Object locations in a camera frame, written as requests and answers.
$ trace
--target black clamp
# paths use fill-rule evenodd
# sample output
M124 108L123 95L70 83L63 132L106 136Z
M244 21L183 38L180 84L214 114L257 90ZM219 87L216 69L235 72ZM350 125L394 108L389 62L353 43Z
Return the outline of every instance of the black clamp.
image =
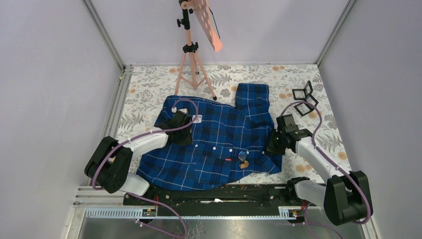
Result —
M198 43L195 42L195 44L192 42L190 46L188 46L187 44L185 46L183 46L183 52L188 53L188 52L196 52L198 50L199 46Z
M270 135L267 151L270 154L284 155L289 148L296 153L296 142L312 136L308 129L299 129L292 114L277 117L277 130Z
M311 103L314 107L316 107L319 102L315 99L315 97L313 97L313 95L312 95L313 91L314 90L312 88L311 81L308 81L303 89L293 89L292 90L293 99L295 99L297 101L306 101L308 103ZM307 111L300 109L300 108L303 108L303 105L305 105L308 108ZM313 107L309 106L308 104L303 104L303 103L297 104L294 107L299 112L299 114L301 116L305 116L305 115L311 113L314 110Z
M303 200L297 196L295 185L305 180L309 180L309 178L297 177L297 178L292 178L289 181L287 181L286 191L284 193L284 199L290 202L292 205L298 205L299 203L301 203Z
M182 111L176 111L174 116L170 119L167 119L161 123L157 123L154 126L161 128L161 129L171 129L171 128L179 128L184 125L187 125L192 120L192 117L188 114L185 114ZM167 145L175 143L177 145L190 145L193 143L192 134L191 134L192 125L173 132L167 132L168 139Z
M177 26L181 27L182 25L185 26L185 30L189 30L191 29L191 23L189 22L189 14L194 13L194 11L192 9L183 9L182 10L183 13L183 18L182 19L177 19Z

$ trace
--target pink board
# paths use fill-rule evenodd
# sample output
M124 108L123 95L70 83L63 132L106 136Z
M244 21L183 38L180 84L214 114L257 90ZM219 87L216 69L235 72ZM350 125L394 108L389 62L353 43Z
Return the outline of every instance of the pink board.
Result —
M211 23L212 15L210 13L208 0L193 0L194 2L194 12L198 18L199 23L202 26L202 29L207 35L208 40L211 43L215 52L219 52L223 48L217 32L214 30L214 27Z

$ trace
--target aluminum frame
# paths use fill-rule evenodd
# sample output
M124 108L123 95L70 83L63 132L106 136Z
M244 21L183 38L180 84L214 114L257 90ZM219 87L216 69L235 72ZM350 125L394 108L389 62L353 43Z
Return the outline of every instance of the aluminum frame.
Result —
M65 227L66 232L64 238L66 239L78 239L82 229L82 223L85 219L85 208L73 207L72 215L73 216Z
M110 38L110 35L108 34L106 28L104 27L103 22L101 21L100 16L98 16L97 10L94 7L94 4L91 0L82 0L85 7L87 8L88 13L91 16L91 19L93 20L95 26L98 29L98 32L100 33L101 37L104 40L104 43L106 44L107 48L109 49L111 55L113 56L114 61L119 66L120 70L124 70L124 62L121 59L116 47L113 44L113 41Z
M321 53L319 54L318 58L315 61L316 66L321 65L322 61L324 60L328 50L330 49L332 43L334 42L335 38L338 35L338 32L340 31L341 27L343 27L344 22L346 21L347 17L349 16L350 12L352 11L353 7L355 6L357 0L349 0L346 4L346 7L344 7L343 12L340 15L340 18L338 19L337 23L335 24L334 29L332 30L327 42L325 43L324 47L322 48Z
M130 79L133 74L133 66L126 66L118 83L117 89L113 96L111 108L108 111L107 121L104 126L101 138L106 136L115 137L119 127L120 117L123 112L124 102L126 100L127 90L129 88Z

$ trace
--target floral tablecloth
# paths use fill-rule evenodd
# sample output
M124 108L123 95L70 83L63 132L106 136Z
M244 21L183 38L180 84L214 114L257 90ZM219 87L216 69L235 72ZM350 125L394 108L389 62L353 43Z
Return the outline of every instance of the floral tablecloth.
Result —
M178 70L176 66L139 66L134 68L117 132L118 140L136 136L148 131L154 125L165 98L174 94ZM221 103L234 105L234 95L238 83L268 84L270 87L270 114L274 123L281 111L294 101L292 89L302 89L310 80L314 89L312 95L319 101L318 109L323 118L316 140L332 155L335 162L345 170L350 169L316 65L206 65L205 70L218 97L217 101ZM189 66L183 68L185 78L191 79L190 71ZM206 83L201 84L195 91L183 80L180 81L178 95L212 99ZM294 115L300 128L306 127L313 131L318 124L319 118L315 112L301 117L294 108L291 108L287 113ZM136 172L139 161L140 158L137 158L131 162L130 173ZM235 183L286 183L287 180L300 176L323 183L322 178L306 160L288 150L283 157L281 173L272 175L252 173Z

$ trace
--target shirt pocket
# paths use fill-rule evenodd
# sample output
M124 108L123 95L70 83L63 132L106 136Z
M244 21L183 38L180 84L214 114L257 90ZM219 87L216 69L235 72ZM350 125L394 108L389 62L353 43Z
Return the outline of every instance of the shirt pocket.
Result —
M198 183L215 186L228 183L231 169L235 164L228 148L210 145L201 145L200 148L202 148L199 149L201 155L194 169Z

